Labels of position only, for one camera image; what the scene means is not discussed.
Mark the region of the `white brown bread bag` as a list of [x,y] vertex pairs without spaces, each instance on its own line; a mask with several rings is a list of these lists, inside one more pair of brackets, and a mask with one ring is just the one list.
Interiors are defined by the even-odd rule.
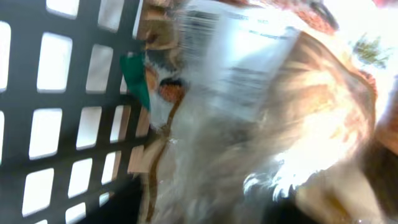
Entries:
[[146,17],[142,223],[396,223],[397,35],[371,1],[182,1]]

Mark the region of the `green Nescafe coffee bag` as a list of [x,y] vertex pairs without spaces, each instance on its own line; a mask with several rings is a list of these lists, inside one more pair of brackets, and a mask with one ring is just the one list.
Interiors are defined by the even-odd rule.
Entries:
[[150,111],[150,97],[146,81],[144,52],[122,55],[119,63],[127,90],[140,104]]

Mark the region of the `grey plastic slotted basket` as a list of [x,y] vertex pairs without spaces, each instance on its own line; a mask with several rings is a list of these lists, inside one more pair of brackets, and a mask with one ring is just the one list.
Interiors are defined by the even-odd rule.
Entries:
[[141,1],[1,2],[1,222],[135,223],[146,111],[120,59]]

